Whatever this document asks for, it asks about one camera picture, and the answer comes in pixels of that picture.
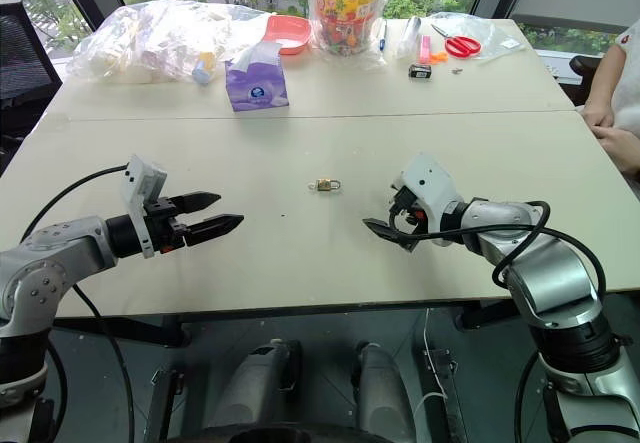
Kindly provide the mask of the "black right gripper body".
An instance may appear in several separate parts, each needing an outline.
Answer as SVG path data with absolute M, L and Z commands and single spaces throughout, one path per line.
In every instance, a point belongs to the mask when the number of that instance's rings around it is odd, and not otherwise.
M 395 193 L 391 208 L 389 209 L 390 227 L 395 227 L 396 217 L 401 213 L 406 213 L 406 221 L 415 227 L 424 227 L 426 225 L 426 212 L 418 204 L 416 195 L 406 186 L 402 186 Z

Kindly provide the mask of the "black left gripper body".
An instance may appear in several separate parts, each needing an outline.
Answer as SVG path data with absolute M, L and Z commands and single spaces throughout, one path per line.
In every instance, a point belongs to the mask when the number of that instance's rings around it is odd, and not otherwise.
M 186 212 L 185 197 L 161 197 L 144 204 L 145 225 L 155 251 L 161 254 L 186 246 L 186 225 L 177 217 Z

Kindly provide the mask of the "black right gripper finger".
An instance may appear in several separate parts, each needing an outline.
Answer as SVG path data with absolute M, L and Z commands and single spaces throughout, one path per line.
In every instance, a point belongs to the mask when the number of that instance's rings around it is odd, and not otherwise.
M 407 252 L 412 252 L 418 242 L 403 236 L 397 229 L 392 229 L 388 223 L 375 218 L 365 218 L 362 223 L 372 231 L 377 237 L 393 243 Z

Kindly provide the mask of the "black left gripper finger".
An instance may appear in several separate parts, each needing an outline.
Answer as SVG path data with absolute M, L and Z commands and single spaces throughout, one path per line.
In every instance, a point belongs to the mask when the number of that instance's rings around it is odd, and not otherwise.
M 244 220 L 243 215 L 221 214 L 187 226 L 184 241 L 192 247 L 225 236 L 236 229 Z
M 211 192 L 196 191 L 174 197 L 174 206 L 180 214 L 190 214 L 208 208 L 221 199 L 221 196 Z

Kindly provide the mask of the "person's bare hand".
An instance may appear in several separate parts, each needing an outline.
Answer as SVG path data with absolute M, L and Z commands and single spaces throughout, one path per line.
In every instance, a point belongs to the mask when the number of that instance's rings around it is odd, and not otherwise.
M 592 133 L 621 173 L 639 173 L 639 138 L 633 133 L 610 127 L 595 126 Z
M 580 114 L 589 127 L 610 128 L 614 124 L 614 113 L 609 100 L 588 99 Z

